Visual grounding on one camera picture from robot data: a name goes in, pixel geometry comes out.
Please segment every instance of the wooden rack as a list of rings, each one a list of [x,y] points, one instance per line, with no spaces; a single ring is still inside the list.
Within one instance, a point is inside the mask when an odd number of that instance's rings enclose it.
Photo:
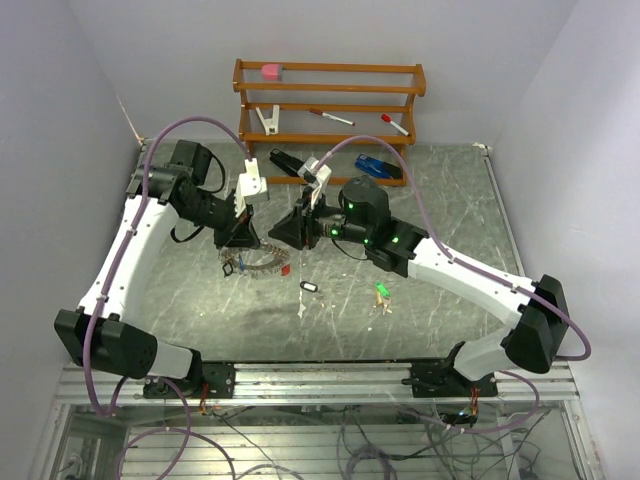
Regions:
[[[341,63],[280,63],[286,75],[287,70],[316,71],[316,72],[350,72],[350,73],[391,73],[412,75],[410,86],[398,85],[357,85],[357,84],[326,84],[326,83],[286,83],[286,82],[245,82],[245,70],[260,70],[264,65],[278,62],[245,62],[236,60],[233,72],[233,90],[240,93],[240,126],[238,133],[240,138],[246,143],[253,154],[253,146],[256,143],[328,143],[336,144],[352,137],[354,134],[319,134],[319,133],[278,133],[277,135],[266,135],[263,132],[255,132],[251,127],[251,116],[249,112],[256,108],[269,109],[273,103],[251,102],[248,98],[250,90],[285,90],[285,91],[305,91],[305,92],[348,92],[348,93],[380,93],[380,94],[406,94],[404,105],[348,105],[340,103],[280,103],[281,111],[298,110],[308,111],[311,108],[326,112],[354,112],[371,113],[380,116],[382,113],[401,113],[400,125],[409,132],[409,136],[398,135],[376,135],[378,138],[392,145],[403,158],[405,158],[406,146],[413,145],[416,141],[416,129],[413,123],[413,102],[416,95],[422,97],[427,89],[427,82],[424,77],[422,65],[358,65]],[[374,144],[371,141],[355,142],[359,144]],[[272,184],[292,184],[304,183],[301,178],[288,176],[268,177],[268,182]],[[349,177],[332,177],[330,183],[333,185],[343,185]],[[379,185],[404,186],[406,178],[401,179],[377,179]]]

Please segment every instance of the marble surface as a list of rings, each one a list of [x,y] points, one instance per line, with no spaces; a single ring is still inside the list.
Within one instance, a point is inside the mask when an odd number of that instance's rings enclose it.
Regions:
[[[231,185],[243,168],[236,145],[207,145],[228,167]],[[320,158],[326,146],[271,145],[260,148],[261,173],[268,175],[271,148],[306,159]],[[161,145],[154,163],[168,161],[172,145]],[[386,160],[377,147],[347,147],[330,162],[334,175],[357,175],[359,153]],[[514,253],[498,202],[477,148],[416,145],[408,162],[421,189],[427,212],[441,239],[451,247],[487,264],[516,273]],[[205,187],[214,189],[220,174],[211,164]],[[231,185],[227,183],[224,193]],[[327,191],[337,204],[340,187]],[[499,328],[497,319],[470,302],[433,285],[383,272],[370,262],[352,260],[329,240],[313,250],[299,252],[267,237],[267,231],[290,210],[301,187],[271,185],[270,201],[255,208],[254,224],[260,238],[291,253],[288,276],[223,278],[213,232],[175,244],[167,239],[153,268],[138,326],[161,340],[202,352],[205,360],[335,360],[444,356],[461,340],[474,340]],[[387,188],[392,214],[422,226],[409,187]],[[179,221],[178,236],[193,226]],[[361,246],[343,243],[354,256]],[[260,254],[244,256],[261,262]],[[307,280],[320,287],[301,291]],[[375,283],[391,292],[392,313],[373,315]]]

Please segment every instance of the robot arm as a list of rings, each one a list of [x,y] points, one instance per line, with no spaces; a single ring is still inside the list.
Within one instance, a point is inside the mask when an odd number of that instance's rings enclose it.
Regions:
[[[456,345],[438,371],[428,380],[421,378],[422,382],[443,385],[451,377],[473,382],[496,370],[515,367],[535,373],[549,371],[568,326],[516,287],[534,292],[566,312],[560,282],[546,275],[539,282],[511,275],[445,246],[453,258],[504,278],[511,288],[473,273],[444,256],[426,231],[392,217],[387,193],[368,176],[347,182],[338,197],[340,206],[329,207],[323,192],[330,170],[323,166],[314,175],[314,167],[315,159],[311,159],[299,172],[311,185],[269,236],[298,249],[313,248],[321,237],[360,243],[366,257],[382,270],[445,288],[504,324],[495,333]]]
[[[55,329],[73,361],[82,365],[84,336],[96,299],[101,297],[100,285],[113,258],[124,255],[96,324],[91,342],[92,367],[136,379],[147,375],[169,377],[189,394],[197,392],[203,383],[210,383],[200,353],[160,342],[131,325],[140,313],[153,261],[178,218],[212,228],[218,248],[257,248],[259,240],[251,225],[252,204],[267,200],[268,194],[255,160],[245,161],[247,171],[239,176],[237,189],[226,199],[199,188],[211,153],[199,144],[181,142],[171,162],[152,169],[149,203],[129,248],[122,253],[118,251],[121,239],[130,230],[141,201],[143,171],[136,171],[127,190],[120,229],[102,270],[75,311],[59,312]],[[532,282],[445,247],[454,258],[501,276],[513,287],[496,286],[471,273],[442,255],[427,232],[392,217],[386,192],[367,176],[351,179],[340,191],[340,205],[328,206],[324,190],[331,171],[323,166],[312,173],[314,164],[311,159],[301,169],[300,175],[310,185],[291,213],[269,232],[270,237],[300,250],[314,248],[322,237],[363,244],[367,258],[382,270],[450,290],[485,308],[504,324],[493,334],[456,345],[445,359],[410,360],[413,367],[407,383],[413,385],[414,395],[467,395],[471,386],[487,382],[496,370],[517,366],[545,373],[550,369],[568,327],[553,312],[516,291],[515,286],[535,292],[566,312],[560,282],[546,275],[539,282]],[[418,385],[427,385],[428,392],[418,395]]]
[[[211,152],[200,144],[180,140],[171,161],[152,168],[148,204],[129,247],[120,252],[122,239],[131,229],[142,201],[143,167],[134,173],[120,228],[100,273],[78,308],[60,310],[54,324],[76,364],[82,365],[84,335],[113,259],[123,255],[92,339],[93,368],[136,379],[147,375],[186,378],[188,386],[197,388],[202,370],[197,351],[163,343],[132,324],[139,318],[154,261],[179,218],[212,228],[218,248],[260,245],[251,223],[252,205],[268,200],[268,193],[257,161],[245,160],[246,172],[239,175],[237,188],[223,200],[199,188],[211,158]]]

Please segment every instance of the black bracket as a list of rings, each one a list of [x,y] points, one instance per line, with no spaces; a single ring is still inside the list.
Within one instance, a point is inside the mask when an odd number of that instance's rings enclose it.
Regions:
[[[498,395],[493,374],[472,382],[455,371],[448,371],[444,363],[442,358],[434,358],[411,364],[410,378],[402,380],[402,383],[411,385],[413,398],[470,397],[473,387],[478,389],[480,397]]]
[[[232,363],[224,362],[204,362],[202,364],[202,377],[198,388],[191,391],[182,388],[181,382],[176,381],[176,385],[187,398],[201,398],[204,386],[208,385],[207,398],[233,398],[233,391],[236,384],[236,369]],[[176,399],[178,396],[162,381],[148,383],[144,386],[143,396],[150,400]]]

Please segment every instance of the marker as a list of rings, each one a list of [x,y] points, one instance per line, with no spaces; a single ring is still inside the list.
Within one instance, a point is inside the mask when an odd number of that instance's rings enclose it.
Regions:
[[[391,120],[391,117],[389,115],[387,115],[386,113],[382,114],[382,118],[385,122],[390,123],[396,130],[398,130],[401,134],[406,135],[407,137],[409,136],[409,132],[407,132],[404,128],[402,128],[400,125],[398,125],[396,122],[394,122],[393,120]]]
[[[352,127],[356,126],[356,122],[351,122],[349,120],[345,120],[344,118],[336,117],[335,115],[331,115],[330,113],[323,112],[322,110],[318,110],[316,108],[310,108],[309,111],[311,113],[315,113],[316,115],[320,115],[321,117],[328,118],[329,120],[346,123],[347,125],[351,125]]]

